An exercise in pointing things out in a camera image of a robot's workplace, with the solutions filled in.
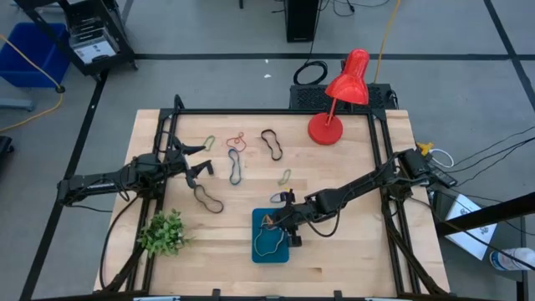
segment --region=wooden table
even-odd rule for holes
[[[150,153],[158,110],[139,110],[130,138],[126,161]],[[406,111],[387,111],[394,151],[415,145]],[[189,156],[190,165],[211,159],[215,175],[203,171],[197,183],[209,194],[223,200],[221,214],[208,212],[193,196],[183,175],[168,181],[164,209],[182,212],[187,233],[194,237],[191,247],[178,257],[155,260],[151,294],[210,295],[220,288],[223,296],[333,296],[342,290],[345,297],[395,296],[395,285],[380,195],[372,191],[351,201],[341,212],[339,229],[331,238],[322,238],[303,225],[299,234],[303,246],[290,249],[285,264],[258,265],[251,260],[251,213],[259,207],[277,207],[269,197],[284,187],[292,187],[298,202],[311,192],[343,184],[375,168],[367,119],[340,116],[344,124],[342,139],[331,146],[317,145],[307,135],[309,115],[179,115],[177,135],[187,145],[202,145],[209,135],[216,141],[211,151]],[[278,134],[284,156],[272,161],[262,130]],[[377,122],[381,144],[382,136]],[[226,140],[242,131],[247,148],[241,155],[243,180],[230,184],[231,170]],[[284,170],[292,169],[291,179],[278,185]],[[415,198],[427,200],[425,189],[414,187]],[[117,198],[112,218],[126,205]],[[141,202],[118,221],[112,232],[104,266],[108,283],[132,252]],[[441,250],[428,207],[405,202],[412,246],[427,272],[449,290]],[[330,232],[334,220],[318,224],[319,231]],[[405,291],[410,291],[405,259],[400,253]],[[141,287],[145,259],[140,261],[135,288]]]

